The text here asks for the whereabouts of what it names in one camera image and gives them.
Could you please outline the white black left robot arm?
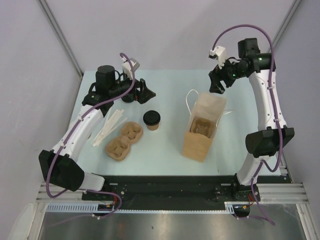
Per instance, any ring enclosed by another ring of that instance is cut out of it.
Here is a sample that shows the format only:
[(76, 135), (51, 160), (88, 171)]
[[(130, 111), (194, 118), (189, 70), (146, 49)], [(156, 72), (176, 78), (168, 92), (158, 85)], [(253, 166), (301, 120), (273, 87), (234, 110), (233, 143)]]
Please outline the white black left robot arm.
[(87, 173), (77, 164), (78, 157), (92, 131), (105, 118), (115, 100), (144, 104), (156, 94), (144, 79), (137, 80), (139, 64), (133, 60), (122, 64), (122, 73), (111, 65), (99, 66), (84, 97), (80, 112), (61, 140), (38, 156), (46, 191), (55, 185), (64, 191), (89, 190), (100, 200), (110, 196), (111, 188), (102, 176)]

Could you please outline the brown paper coffee cup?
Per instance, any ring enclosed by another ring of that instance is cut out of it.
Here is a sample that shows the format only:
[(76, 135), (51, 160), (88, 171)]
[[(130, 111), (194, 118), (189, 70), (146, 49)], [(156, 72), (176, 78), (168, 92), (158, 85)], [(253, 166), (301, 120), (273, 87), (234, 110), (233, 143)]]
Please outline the brown paper coffee cup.
[(159, 128), (160, 123), (158, 122), (157, 124), (146, 124), (146, 127), (150, 131), (155, 131)]

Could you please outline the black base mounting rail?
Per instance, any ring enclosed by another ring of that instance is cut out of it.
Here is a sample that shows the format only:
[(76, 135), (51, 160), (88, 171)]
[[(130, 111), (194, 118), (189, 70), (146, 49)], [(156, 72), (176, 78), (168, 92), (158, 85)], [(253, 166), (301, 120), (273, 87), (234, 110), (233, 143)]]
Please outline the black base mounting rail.
[(214, 211), (225, 202), (260, 201), (257, 185), (242, 186), (235, 176), (104, 176), (102, 193), (84, 193), (84, 201), (112, 201), (121, 210)]

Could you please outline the stack of black cup lids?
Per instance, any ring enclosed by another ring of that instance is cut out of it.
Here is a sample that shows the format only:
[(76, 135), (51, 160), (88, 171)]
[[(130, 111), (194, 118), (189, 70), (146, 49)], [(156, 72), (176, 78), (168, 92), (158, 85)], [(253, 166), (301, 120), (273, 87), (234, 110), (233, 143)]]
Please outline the stack of black cup lids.
[(132, 103), (136, 100), (136, 95), (133, 93), (128, 93), (127, 95), (123, 96), (121, 99), (125, 103)]

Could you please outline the single brown pulp cup carrier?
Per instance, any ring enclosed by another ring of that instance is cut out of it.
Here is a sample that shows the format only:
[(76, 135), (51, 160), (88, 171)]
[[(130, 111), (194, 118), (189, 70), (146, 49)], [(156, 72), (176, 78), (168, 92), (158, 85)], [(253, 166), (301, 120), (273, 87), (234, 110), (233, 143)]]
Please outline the single brown pulp cup carrier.
[(214, 127), (214, 122), (203, 117), (195, 117), (191, 124), (190, 132), (203, 135), (210, 139), (213, 135)]

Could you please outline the right aluminium frame post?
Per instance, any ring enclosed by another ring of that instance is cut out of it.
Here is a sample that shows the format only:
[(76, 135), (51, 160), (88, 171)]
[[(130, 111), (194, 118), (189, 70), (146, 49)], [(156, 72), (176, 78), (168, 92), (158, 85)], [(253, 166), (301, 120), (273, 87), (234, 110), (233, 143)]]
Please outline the right aluminium frame post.
[(283, 37), (285, 36), (287, 30), (289, 29), (291, 23), (293, 22), (296, 14), (300, 10), (300, 7), (304, 3), (304, 0), (294, 0), (287, 11), (280, 27), (278, 28), (275, 37), (273, 38), (273, 48), (276, 49), (281, 43)]

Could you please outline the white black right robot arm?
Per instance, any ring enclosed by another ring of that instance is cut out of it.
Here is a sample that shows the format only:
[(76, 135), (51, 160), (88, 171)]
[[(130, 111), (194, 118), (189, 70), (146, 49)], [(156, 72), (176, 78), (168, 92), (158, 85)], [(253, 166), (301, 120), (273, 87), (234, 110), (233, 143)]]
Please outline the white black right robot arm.
[(276, 87), (276, 67), (271, 53), (262, 53), (256, 38), (238, 42), (239, 59), (234, 62), (227, 57), (222, 46), (209, 51), (209, 58), (217, 60), (216, 67), (209, 72), (211, 93), (223, 94), (237, 79), (248, 78), (252, 87), (257, 114), (257, 131), (245, 137), (247, 156), (235, 175), (237, 184), (230, 188), (231, 196), (242, 201), (249, 194), (247, 186), (257, 182), (258, 174), (267, 161), (277, 156), (275, 172), (282, 160), (284, 146), (294, 137), (295, 130), (288, 127), (281, 111)]

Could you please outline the brown paper bag white handles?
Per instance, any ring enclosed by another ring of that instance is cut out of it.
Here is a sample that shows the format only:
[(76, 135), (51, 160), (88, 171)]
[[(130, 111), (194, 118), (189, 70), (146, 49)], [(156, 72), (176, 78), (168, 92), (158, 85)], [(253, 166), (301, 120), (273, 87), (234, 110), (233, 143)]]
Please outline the brown paper bag white handles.
[(210, 93), (199, 93), (195, 89), (189, 91), (197, 94), (193, 107), (189, 106), (188, 97), (185, 103), (189, 112), (189, 121), (184, 133), (182, 155), (188, 159), (204, 162), (214, 138), (218, 125), (226, 111), (227, 99)]

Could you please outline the left aluminium frame post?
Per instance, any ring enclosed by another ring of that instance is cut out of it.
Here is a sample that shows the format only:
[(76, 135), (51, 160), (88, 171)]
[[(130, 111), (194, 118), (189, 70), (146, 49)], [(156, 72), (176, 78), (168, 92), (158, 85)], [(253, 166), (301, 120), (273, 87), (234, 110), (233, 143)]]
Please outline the left aluminium frame post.
[(68, 58), (69, 62), (71, 63), (73, 69), (77, 73), (80, 79), (83, 78), (84, 72), (81, 70), (81, 67), (70, 47), (65, 34), (63, 33), (53, 11), (51, 10), (48, 2), (46, 0), (37, 0), (36, 1), (42, 10), (44, 16), (46, 17), (51, 29), (53, 30), (55, 36), (57, 37), (58, 42), (60, 43), (66, 57)]

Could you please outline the aluminium frame post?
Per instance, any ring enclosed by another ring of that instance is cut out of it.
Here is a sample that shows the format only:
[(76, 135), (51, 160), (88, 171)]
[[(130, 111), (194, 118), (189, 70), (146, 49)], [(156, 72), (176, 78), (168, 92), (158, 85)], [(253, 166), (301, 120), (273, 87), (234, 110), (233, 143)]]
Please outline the aluminium frame post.
[(44, 16), (46, 17), (51, 29), (53, 30), (55, 36), (57, 37), (58, 42), (60, 43), (66, 57), (68, 58), (69, 62), (71, 63), (73, 69), (77, 73), (80, 79), (83, 78), (84, 72), (81, 70), (81, 67), (70, 47), (65, 34), (63, 33), (53, 11), (51, 10), (48, 2), (46, 0), (37, 0), (36, 1), (42, 10)]
[(300, 10), (300, 7), (304, 3), (304, 0), (294, 0), (287, 11), (280, 27), (278, 28), (275, 37), (273, 38), (273, 48), (276, 49), (281, 43), (283, 37), (285, 36), (287, 30), (289, 29), (291, 23), (293, 22), (296, 14)]

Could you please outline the black plastic cup lid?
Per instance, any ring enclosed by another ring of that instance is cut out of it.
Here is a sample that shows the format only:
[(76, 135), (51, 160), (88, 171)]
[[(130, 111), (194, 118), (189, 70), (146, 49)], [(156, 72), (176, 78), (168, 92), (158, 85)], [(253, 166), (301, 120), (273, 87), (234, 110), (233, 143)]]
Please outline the black plastic cup lid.
[(161, 115), (155, 110), (149, 110), (143, 115), (143, 122), (147, 126), (158, 125), (161, 121)]

